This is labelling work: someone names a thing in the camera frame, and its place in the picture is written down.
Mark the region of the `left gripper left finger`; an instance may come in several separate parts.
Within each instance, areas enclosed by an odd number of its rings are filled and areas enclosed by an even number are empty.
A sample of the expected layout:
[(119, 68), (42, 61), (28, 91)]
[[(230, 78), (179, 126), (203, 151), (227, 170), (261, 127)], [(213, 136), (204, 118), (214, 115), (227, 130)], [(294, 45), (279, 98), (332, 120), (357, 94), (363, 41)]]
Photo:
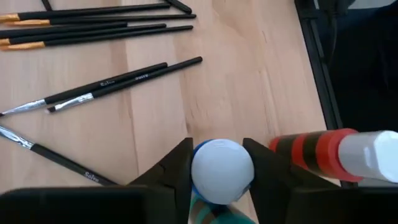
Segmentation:
[(193, 139), (125, 186), (16, 189), (0, 195), (0, 224), (187, 224)]

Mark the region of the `small red paint bottle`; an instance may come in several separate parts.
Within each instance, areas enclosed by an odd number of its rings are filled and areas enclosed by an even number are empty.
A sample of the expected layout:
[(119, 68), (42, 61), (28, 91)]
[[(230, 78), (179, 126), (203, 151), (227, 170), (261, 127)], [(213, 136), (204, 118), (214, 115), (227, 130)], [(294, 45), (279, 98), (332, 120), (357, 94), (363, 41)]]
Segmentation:
[(269, 149), (317, 175), (347, 182), (398, 184), (398, 133), (344, 128), (272, 139)]

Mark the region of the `small green paint bottle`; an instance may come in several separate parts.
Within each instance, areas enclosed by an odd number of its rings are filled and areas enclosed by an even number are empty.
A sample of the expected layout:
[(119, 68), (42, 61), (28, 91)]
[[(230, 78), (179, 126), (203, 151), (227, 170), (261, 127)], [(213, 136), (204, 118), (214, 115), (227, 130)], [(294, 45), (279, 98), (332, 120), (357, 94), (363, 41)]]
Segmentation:
[(256, 224), (232, 205), (207, 202), (192, 192), (188, 224)]

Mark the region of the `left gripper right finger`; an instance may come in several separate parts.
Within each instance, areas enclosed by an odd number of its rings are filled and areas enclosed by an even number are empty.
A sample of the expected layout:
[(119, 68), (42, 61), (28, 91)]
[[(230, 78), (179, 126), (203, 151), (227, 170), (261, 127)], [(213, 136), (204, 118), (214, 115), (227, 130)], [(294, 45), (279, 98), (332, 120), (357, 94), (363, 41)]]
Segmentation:
[(250, 194), (260, 224), (398, 224), (398, 188), (339, 187), (251, 138)]

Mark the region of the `small blue paint bottle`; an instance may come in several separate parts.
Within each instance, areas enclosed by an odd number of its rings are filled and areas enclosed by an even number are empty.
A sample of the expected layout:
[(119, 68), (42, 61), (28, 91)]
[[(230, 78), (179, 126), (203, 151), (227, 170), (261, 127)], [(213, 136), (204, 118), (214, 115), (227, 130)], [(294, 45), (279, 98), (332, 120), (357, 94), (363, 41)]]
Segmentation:
[(229, 139), (210, 139), (194, 148), (191, 164), (193, 191), (204, 201), (229, 205), (241, 198), (254, 179), (247, 150)]

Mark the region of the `wide black brush gold ferrule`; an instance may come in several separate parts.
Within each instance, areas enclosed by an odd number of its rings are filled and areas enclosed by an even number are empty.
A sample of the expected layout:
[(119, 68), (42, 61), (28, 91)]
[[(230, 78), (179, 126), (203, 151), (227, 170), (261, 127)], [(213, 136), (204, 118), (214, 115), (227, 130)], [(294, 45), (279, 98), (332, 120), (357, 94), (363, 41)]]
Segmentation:
[(192, 9), (179, 0), (165, 0), (165, 1), (168, 2), (171, 6), (177, 8), (178, 10), (180, 10), (186, 14), (192, 13)]

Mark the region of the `gold-tipped black brushes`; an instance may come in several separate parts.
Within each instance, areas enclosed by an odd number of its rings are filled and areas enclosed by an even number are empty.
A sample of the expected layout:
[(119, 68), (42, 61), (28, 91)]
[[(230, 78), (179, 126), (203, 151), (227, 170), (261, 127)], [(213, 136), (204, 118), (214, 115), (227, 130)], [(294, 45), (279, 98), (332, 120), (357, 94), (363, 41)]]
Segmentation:
[(142, 35), (154, 35), (154, 34), (163, 34), (163, 33), (171, 33), (171, 32), (181, 32), (181, 31), (192, 30), (192, 29), (193, 29), (193, 26), (165, 27), (165, 28), (158, 28), (158, 29), (147, 29), (147, 30), (139, 30), (139, 31), (133, 31), (133, 32), (125, 32), (125, 33), (119, 33), (119, 34), (96, 35), (96, 36), (92, 36), (92, 37), (80, 37), (80, 38), (71, 38), (71, 39), (48, 40), (48, 41), (41, 41), (41, 42), (28, 42), (28, 43), (23, 43), (23, 44), (5, 45), (5, 46), (0, 46), (0, 50), (42, 49), (45, 47), (83, 44), (83, 43), (99, 42), (99, 41), (105, 41), (105, 40), (116, 40), (116, 39), (137, 37), (137, 36), (142, 36)]

